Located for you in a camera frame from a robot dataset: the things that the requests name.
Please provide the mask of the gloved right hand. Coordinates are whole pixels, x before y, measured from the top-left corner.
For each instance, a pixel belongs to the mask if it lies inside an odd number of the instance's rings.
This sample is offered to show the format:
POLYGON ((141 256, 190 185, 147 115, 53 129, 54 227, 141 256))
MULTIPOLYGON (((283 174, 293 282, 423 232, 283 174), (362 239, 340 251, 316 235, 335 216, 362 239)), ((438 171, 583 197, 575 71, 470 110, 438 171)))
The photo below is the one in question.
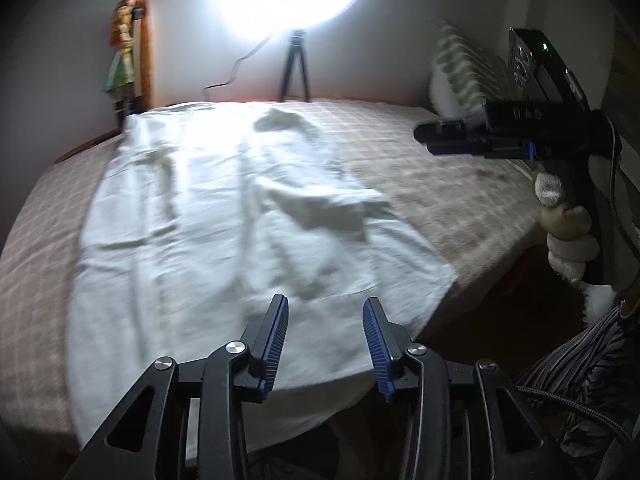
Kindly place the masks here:
POLYGON ((616 269, 620 250, 611 216, 600 209, 604 197, 595 192, 597 216, 567 198, 561 179, 538 172, 534 179, 536 199, 541 204, 539 224, 546 233, 550 266, 570 284, 608 285, 622 290, 616 269))

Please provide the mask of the striped sleeve forearm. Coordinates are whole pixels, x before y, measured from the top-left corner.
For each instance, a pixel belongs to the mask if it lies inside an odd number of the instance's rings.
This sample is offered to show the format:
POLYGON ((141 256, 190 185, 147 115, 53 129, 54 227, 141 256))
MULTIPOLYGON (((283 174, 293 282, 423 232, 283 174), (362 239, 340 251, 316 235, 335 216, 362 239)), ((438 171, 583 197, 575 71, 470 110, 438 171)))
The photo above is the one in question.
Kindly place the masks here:
MULTIPOLYGON (((582 404, 630 431, 639 415, 639 308, 624 302, 534 364, 521 387, 582 404)), ((619 456, 624 446, 586 415, 534 400, 561 450, 575 458, 619 456)))

